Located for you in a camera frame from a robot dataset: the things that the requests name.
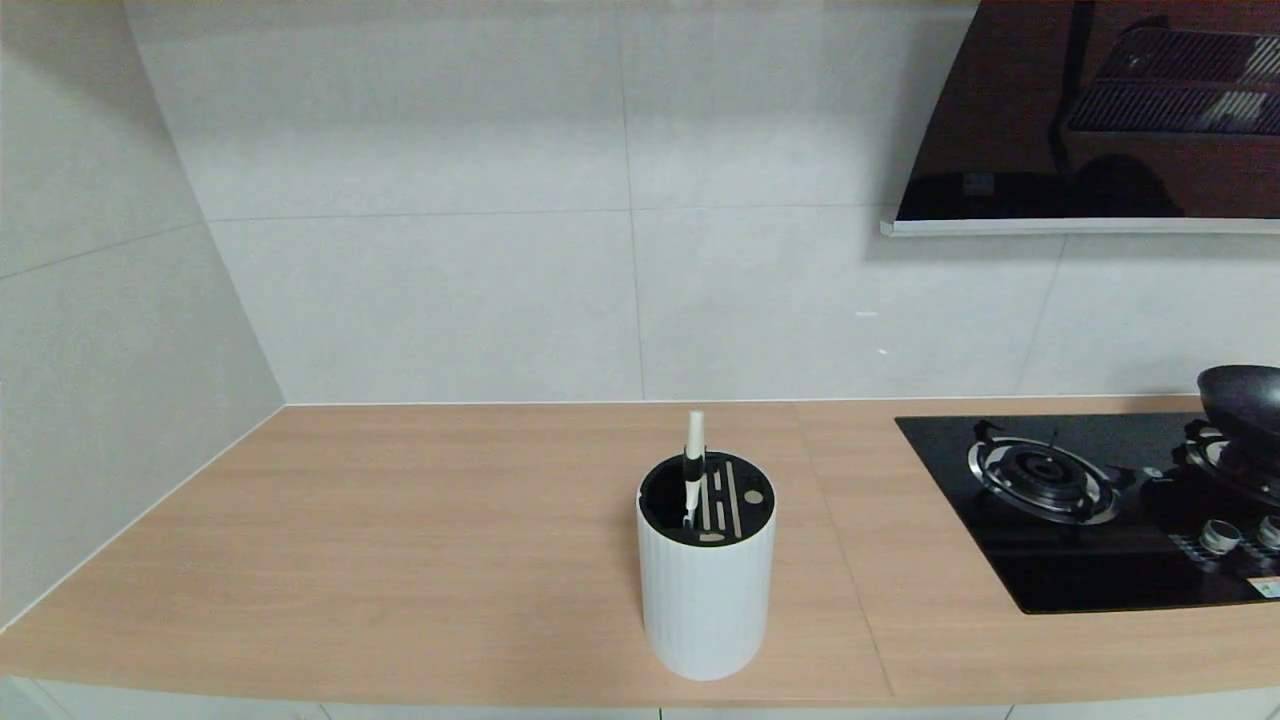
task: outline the wooden countertop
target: wooden countertop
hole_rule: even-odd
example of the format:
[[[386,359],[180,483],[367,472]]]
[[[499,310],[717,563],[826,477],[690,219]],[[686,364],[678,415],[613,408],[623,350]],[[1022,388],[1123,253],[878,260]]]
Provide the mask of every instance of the wooden countertop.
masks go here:
[[[632,503],[686,405],[289,407],[0,635],[0,674],[399,705],[1023,703],[1280,685],[1280,606],[1027,616],[893,424],[1178,398],[703,404],[769,473],[769,629],[644,638]]]

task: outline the wok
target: wok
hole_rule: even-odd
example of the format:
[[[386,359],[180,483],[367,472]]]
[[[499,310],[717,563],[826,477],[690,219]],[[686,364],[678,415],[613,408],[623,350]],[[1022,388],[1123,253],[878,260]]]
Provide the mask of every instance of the wok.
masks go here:
[[[1247,451],[1280,456],[1280,368],[1220,365],[1196,384],[1208,421]]]

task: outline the backsplash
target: backsplash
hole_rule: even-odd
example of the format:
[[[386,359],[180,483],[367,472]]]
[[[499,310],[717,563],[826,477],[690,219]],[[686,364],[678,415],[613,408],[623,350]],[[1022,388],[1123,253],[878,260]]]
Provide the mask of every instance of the backsplash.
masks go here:
[[[129,5],[291,404],[1176,392],[1268,237],[887,240],[975,3]]]
[[[3,626],[282,398],[123,8],[0,26]]]

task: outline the range hood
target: range hood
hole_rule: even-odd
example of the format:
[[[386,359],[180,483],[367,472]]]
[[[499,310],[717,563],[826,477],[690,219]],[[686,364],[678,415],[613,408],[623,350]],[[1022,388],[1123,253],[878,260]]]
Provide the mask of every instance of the range hood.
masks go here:
[[[1280,3],[984,0],[882,229],[1280,234]]]

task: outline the black glass stovetop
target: black glass stovetop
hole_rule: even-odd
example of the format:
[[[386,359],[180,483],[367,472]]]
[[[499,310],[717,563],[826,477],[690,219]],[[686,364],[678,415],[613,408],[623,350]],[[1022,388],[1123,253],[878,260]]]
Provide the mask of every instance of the black glass stovetop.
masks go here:
[[[1198,415],[897,424],[1023,612],[1280,598],[1280,497]]]

